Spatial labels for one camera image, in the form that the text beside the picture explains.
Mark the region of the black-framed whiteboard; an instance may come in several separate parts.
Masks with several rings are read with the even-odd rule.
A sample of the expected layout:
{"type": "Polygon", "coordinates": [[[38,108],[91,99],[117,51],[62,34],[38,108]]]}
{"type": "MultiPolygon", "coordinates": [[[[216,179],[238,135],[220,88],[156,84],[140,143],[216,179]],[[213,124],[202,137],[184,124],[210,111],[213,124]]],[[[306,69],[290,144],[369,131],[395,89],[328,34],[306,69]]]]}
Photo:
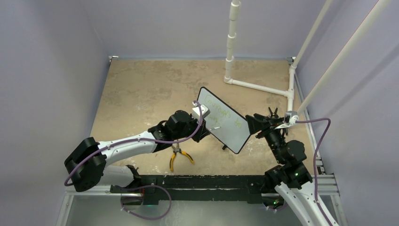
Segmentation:
{"type": "Polygon", "coordinates": [[[221,127],[211,130],[211,134],[233,153],[239,154],[250,137],[245,117],[206,87],[200,88],[197,101],[210,110],[204,119],[207,127],[221,127]]]}

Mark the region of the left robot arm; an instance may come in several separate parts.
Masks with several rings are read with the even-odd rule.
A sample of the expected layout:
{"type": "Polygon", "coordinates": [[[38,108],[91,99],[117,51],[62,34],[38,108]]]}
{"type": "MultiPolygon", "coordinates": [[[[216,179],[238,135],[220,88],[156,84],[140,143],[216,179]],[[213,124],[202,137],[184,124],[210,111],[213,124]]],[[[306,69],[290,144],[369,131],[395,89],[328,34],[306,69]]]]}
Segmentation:
{"type": "Polygon", "coordinates": [[[64,161],[69,174],[64,184],[84,192],[98,185],[117,161],[155,153],[189,139],[199,142],[210,134],[205,122],[209,114],[210,110],[201,105],[193,108],[192,113],[178,110],[167,120],[135,136],[103,142],[85,138],[64,161]]]}

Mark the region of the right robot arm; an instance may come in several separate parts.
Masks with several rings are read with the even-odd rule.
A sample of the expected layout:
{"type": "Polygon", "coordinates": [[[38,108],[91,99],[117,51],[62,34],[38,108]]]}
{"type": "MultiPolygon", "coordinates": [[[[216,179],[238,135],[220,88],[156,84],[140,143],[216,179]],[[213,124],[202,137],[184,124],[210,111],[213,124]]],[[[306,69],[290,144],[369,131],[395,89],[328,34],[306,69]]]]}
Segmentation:
{"type": "Polygon", "coordinates": [[[262,190],[277,192],[304,226],[337,226],[318,191],[317,166],[314,176],[305,167],[304,144],[298,140],[285,141],[284,130],[303,123],[294,111],[284,117],[268,117],[255,113],[246,115],[248,129],[256,138],[265,138],[278,166],[265,172],[262,190]]]}

